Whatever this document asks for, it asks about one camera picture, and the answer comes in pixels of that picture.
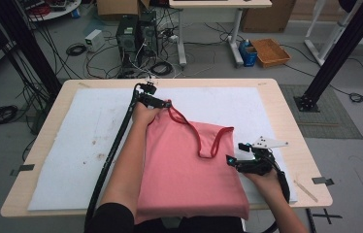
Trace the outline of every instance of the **gray mat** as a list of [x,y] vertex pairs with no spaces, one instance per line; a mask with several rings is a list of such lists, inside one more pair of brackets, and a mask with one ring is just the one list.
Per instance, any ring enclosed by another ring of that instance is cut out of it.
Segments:
[[280,89],[304,137],[363,139],[333,89],[327,88],[320,96],[319,113],[304,113],[297,109],[293,97],[302,96],[307,85],[280,85]]

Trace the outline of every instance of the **metal pole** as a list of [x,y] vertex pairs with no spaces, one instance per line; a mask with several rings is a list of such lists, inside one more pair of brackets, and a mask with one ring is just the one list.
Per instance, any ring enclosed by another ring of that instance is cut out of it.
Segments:
[[32,32],[20,15],[13,0],[0,0],[0,23],[17,43],[53,101],[61,89],[61,83],[37,44]]
[[363,3],[348,24],[345,32],[331,50],[323,66],[302,97],[295,97],[299,111],[310,111],[316,108],[320,95],[330,84],[351,52],[363,38]]

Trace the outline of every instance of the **red strap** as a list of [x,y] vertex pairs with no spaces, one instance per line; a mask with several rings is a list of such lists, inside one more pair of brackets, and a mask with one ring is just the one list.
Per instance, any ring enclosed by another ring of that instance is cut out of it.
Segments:
[[220,129],[218,131],[217,135],[215,136],[213,145],[212,145],[212,150],[211,150],[211,156],[212,157],[215,157],[217,155],[218,147],[220,146],[221,137],[225,133],[230,132],[230,131],[233,131],[233,129],[234,129],[234,127],[224,127],[224,128],[222,128],[222,129]]
[[[190,122],[188,122],[188,120],[178,110],[176,110],[175,107],[173,107],[173,105],[172,105],[172,107],[168,108],[167,111],[169,113],[169,117],[174,122],[177,122],[180,124],[187,124],[192,129],[194,135],[196,136],[197,145],[199,146],[197,154],[199,155],[199,157],[208,158],[208,157],[203,157],[200,155],[200,151],[202,150],[202,142],[201,142],[200,135],[199,135],[199,132],[197,131],[197,129]],[[217,135],[215,136],[215,139],[214,139],[214,142],[212,145],[212,149],[211,149],[211,158],[214,158],[217,155],[218,147],[220,145],[220,140],[221,140],[221,137],[223,136],[223,134],[233,131],[233,129],[234,129],[234,127],[224,127],[224,128],[221,128],[217,132]]]

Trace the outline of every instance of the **cardboard box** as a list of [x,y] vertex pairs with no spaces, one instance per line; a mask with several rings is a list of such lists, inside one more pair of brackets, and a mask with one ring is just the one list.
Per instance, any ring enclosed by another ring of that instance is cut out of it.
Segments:
[[120,20],[123,15],[140,15],[149,0],[97,0],[98,15],[104,20]]
[[243,32],[283,32],[296,0],[271,0],[270,8],[248,9],[242,20]]

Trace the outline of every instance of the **wooden table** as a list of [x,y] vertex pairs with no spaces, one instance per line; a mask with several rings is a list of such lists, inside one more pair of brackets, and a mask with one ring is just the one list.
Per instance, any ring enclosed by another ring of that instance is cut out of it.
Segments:
[[[281,148],[290,176],[294,180],[298,201],[293,208],[325,207],[332,204],[332,197],[323,184],[314,184],[312,178],[321,177],[306,142],[290,112],[281,90],[272,79],[180,79],[158,80],[158,87],[256,87],[263,101],[266,114],[275,135],[286,139],[289,147]],[[32,147],[26,164],[34,164],[32,171],[21,171],[1,209],[1,215],[16,216],[71,216],[85,215],[81,211],[27,211],[41,168],[48,156],[60,125],[69,111],[70,104],[80,88],[132,88],[140,80],[79,80],[67,81]],[[252,209],[268,209],[267,205],[253,205]]]
[[[234,28],[231,32],[232,35],[228,37],[228,44],[230,49],[233,52],[233,56],[236,61],[236,67],[243,66],[243,59],[240,56],[239,49],[236,44],[237,33],[239,31],[240,21],[242,19],[243,9],[247,8],[267,8],[272,6],[272,2],[270,0],[226,0],[226,1],[175,1],[169,0],[169,5],[172,8],[180,9],[179,11],[179,39],[178,39],[178,53],[179,53],[179,62],[181,67],[183,68],[187,64],[187,60],[185,58],[184,51],[184,43],[183,43],[183,23],[185,21],[183,16],[183,11],[190,9],[198,9],[199,11],[194,13],[195,15],[201,16],[200,22],[224,22],[225,12],[218,12],[215,10],[218,9],[237,9],[234,19],[228,21],[234,21]],[[211,9],[211,14],[204,14],[203,10]]]

